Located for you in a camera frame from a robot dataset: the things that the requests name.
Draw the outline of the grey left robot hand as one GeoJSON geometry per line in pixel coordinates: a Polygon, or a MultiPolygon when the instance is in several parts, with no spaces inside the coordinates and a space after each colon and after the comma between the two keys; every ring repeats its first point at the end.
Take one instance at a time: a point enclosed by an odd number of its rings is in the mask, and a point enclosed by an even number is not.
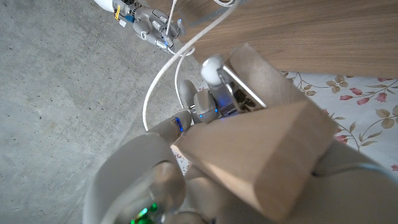
{"type": "Polygon", "coordinates": [[[397,179],[266,61],[215,55],[201,74],[101,166],[84,223],[397,222],[397,179]]]}

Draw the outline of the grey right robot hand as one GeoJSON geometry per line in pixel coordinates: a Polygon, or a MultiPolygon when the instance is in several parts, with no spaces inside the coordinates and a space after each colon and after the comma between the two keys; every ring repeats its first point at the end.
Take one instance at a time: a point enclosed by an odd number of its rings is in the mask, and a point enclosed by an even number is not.
{"type": "Polygon", "coordinates": [[[186,34],[180,19],[174,23],[160,10],[145,6],[135,7],[132,15],[132,28],[136,35],[165,52],[174,49],[174,39],[186,34]]]}

